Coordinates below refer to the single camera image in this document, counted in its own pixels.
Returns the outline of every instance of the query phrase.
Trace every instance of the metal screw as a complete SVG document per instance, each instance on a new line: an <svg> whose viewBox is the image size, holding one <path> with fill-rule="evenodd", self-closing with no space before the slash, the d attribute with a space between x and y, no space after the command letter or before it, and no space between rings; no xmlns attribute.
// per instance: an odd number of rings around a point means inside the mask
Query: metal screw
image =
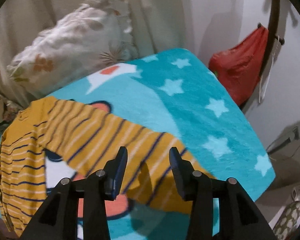
<svg viewBox="0 0 300 240"><path fill-rule="evenodd" d="M235 178L229 178L228 182L232 185L235 185L235 184L237 184L238 181Z"/></svg>
<svg viewBox="0 0 300 240"><path fill-rule="evenodd" d="M70 182L70 180L69 180L68 178L63 178L63 179L61 180L61 184L62 184L62 185L67 185L69 182Z"/></svg>
<svg viewBox="0 0 300 240"><path fill-rule="evenodd" d="M202 175L201 171L194 171L192 172L192 175L195 177L200 177Z"/></svg>
<svg viewBox="0 0 300 240"><path fill-rule="evenodd" d="M102 176L104 176L106 174L106 172L104 171L104 170L98 170L98 171L96 171L96 175L98 176L98 177L102 177Z"/></svg>

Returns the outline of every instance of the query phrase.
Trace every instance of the long-sleeve shirt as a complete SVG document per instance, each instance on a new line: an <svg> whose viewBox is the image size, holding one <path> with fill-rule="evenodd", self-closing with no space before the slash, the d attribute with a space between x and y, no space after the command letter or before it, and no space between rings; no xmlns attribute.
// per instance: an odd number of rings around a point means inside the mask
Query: long-sleeve shirt
<svg viewBox="0 0 300 240"><path fill-rule="evenodd" d="M87 177L128 150L121 194L164 211L190 213L177 193L169 150L207 173L174 136L154 132L101 109L54 97L34 101L5 130L0 147L0 212L21 235L46 198L45 149Z"/></svg>

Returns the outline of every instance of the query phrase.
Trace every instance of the table covered with blanket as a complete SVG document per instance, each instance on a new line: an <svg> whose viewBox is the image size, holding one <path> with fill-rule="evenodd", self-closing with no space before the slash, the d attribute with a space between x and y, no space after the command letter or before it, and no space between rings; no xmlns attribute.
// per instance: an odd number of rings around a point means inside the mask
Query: table covered with blanket
<svg viewBox="0 0 300 240"><path fill-rule="evenodd" d="M188 50L108 67L52 96L33 102L0 139L0 216L19 235L60 179L85 178L121 145L130 165L121 194L106 203L111 239L185 239L191 204L175 189L172 146L210 177L237 178L253 200L274 179L244 115ZM9 129L21 136L9 138ZM214 233L218 225L215 201Z"/></svg>

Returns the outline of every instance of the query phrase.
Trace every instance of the white floral pillow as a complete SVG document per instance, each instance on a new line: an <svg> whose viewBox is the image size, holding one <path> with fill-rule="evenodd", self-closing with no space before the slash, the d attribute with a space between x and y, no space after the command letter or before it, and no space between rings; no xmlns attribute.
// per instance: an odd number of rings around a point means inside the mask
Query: white floral pillow
<svg viewBox="0 0 300 240"><path fill-rule="evenodd" d="M86 0L39 33L7 66L10 78L35 98L117 62L137 58L128 0Z"/></svg>

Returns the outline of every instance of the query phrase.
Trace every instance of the bed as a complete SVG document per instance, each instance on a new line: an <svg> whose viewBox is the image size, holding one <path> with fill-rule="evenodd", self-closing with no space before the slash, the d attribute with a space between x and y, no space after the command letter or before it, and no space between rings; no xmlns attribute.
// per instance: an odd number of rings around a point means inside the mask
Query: bed
<svg viewBox="0 0 300 240"><path fill-rule="evenodd" d="M51 95L174 135L204 169L221 180L235 177L254 201L275 177L242 112L215 75L186 49L112 65ZM77 179L77 172L55 153L46 154L45 165L47 194L63 177ZM153 209L121 195L110 209L111 239L185 239L188 214ZM217 201L213 231L218 232ZM83 238L80 218L78 238Z"/></svg>

